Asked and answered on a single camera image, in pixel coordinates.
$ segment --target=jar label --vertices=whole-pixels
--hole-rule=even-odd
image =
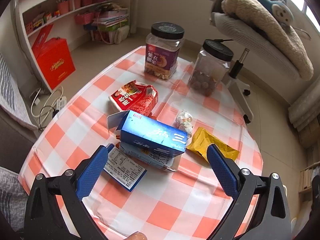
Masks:
[[[179,50],[168,51],[150,44],[146,46],[145,68],[162,75],[171,75],[175,70]]]

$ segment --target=red snack bag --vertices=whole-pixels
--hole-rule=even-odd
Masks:
[[[120,87],[109,99],[120,112],[133,110],[149,116],[158,102],[158,92],[153,86],[134,80]]]

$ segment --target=checkered tablecloth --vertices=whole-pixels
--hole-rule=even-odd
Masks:
[[[19,181],[27,192],[38,173],[61,175],[89,158],[99,145],[118,142],[106,128],[107,116],[114,113],[108,96],[132,80],[151,84],[158,91],[159,102],[153,109],[158,121],[173,126],[177,113],[187,110],[194,118],[193,132],[199,126],[206,128],[240,151],[236,160],[240,168],[261,175],[259,148],[224,85],[220,84],[211,97],[204,97],[187,86],[192,65],[186,60],[178,58],[177,71],[168,81],[144,73],[144,61],[145,47],[123,56],[85,85],[54,117],[20,171]],[[104,234],[110,240],[124,239],[136,231],[145,233],[149,240],[206,239],[232,202],[209,164],[187,151],[175,173],[144,166],[148,171],[132,192],[102,172],[91,194],[83,199]],[[57,199],[69,230],[77,234],[62,198]],[[255,203],[254,197],[238,233],[244,230]]]

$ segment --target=metal screw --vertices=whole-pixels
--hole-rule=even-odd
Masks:
[[[36,179],[37,180],[41,180],[43,178],[43,175],[42,174],[38,174],[37,176],[36,176]]]
[[[246,176],[250,174],[250,171],[248,169],[242,169],[241,172],[243,175],[246,175]]]
[[[277,173],[272,173],[272,177],[273,177],[274,179],[279,179],[279,175],[278,175]]]
[[[64,174],[69,177],[73,174],[73,170],[72,169],[66,170]]]

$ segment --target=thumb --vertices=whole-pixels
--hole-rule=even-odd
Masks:
[[[137,231],[124,240],[147,240],[147,237],[143,233]]]

